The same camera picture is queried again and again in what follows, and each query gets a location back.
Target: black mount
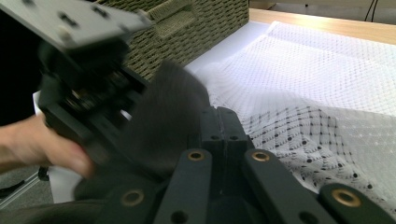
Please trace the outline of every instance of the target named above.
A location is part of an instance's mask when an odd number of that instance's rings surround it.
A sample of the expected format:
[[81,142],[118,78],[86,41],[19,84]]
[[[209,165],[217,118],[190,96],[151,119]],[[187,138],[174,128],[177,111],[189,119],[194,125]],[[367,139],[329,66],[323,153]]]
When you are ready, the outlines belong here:
[[59,135],[82,145],[93,161],[118,152],[117,140],[148,82],[121,67],[128,46],[121,40],[64,54],[44,42],[44,74],[38,107]]
[[209,107],[200,123],[170,180],[120,186],[96,223],[395,223],[348,186],[303,188],[273,153],[254,148],[232,110]]

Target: finger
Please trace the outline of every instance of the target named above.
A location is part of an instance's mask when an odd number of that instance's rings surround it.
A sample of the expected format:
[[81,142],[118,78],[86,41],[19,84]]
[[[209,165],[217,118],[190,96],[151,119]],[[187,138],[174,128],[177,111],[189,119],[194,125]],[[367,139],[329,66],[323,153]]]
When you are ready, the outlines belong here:
[[43,147],[46,148],[48,160],[52,164],[71,169],[86,178],[92,175],[93,162],[77,143],[59,135],[53,136],[47,143]]

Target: wicker basket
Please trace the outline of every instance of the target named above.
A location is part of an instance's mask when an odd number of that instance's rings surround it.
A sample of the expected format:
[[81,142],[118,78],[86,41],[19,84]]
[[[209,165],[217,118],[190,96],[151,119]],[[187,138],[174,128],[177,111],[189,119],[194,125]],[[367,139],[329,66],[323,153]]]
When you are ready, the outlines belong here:
[[98,0],[146,11],[155,25],[134,35],[125,65],[150,80],[163,59],[186,65],[248,22],[248,0]]

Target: human hand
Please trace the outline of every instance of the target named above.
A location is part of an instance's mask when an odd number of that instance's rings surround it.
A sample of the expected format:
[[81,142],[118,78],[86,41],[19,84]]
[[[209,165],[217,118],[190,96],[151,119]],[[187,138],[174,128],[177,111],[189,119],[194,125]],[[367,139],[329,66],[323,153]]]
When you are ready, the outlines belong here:
[[59,165],[89,177],[93,171],[93,162],[83,148],[49,129],[44,118],[40,114],[2,128],[0,142],[7,139],[4,142],[7,142],[10,158],[8,166]]

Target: woven basket handle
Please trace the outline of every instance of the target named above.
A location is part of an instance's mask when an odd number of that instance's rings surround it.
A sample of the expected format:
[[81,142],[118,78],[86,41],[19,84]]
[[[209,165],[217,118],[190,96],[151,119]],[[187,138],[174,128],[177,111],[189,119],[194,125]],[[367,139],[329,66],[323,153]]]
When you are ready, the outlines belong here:
[[191,0],[168,0],[148,11],[154,28],[161,38],[173,35],[182,28],[196,21]]

